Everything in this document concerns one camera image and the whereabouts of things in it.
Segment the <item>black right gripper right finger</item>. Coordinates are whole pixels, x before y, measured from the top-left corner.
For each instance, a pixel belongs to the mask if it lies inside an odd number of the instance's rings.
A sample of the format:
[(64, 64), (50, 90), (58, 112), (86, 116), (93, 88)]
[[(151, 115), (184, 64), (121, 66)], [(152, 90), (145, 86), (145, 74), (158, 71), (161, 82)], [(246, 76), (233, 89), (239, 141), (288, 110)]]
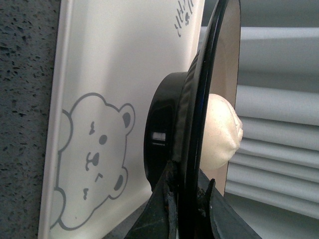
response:
[(260, 236), (233, 210), (200, 171), (197, 187), (196, 237), (198, 239), (259, 239)]

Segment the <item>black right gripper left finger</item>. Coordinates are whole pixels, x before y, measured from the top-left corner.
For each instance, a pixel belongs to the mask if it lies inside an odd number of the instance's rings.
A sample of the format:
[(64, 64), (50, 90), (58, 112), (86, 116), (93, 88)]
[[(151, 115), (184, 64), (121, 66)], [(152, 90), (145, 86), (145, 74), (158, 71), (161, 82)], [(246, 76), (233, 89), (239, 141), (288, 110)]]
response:
[(127, 239), (175, 239), (177, 236), (176, 164), (168, 162)]

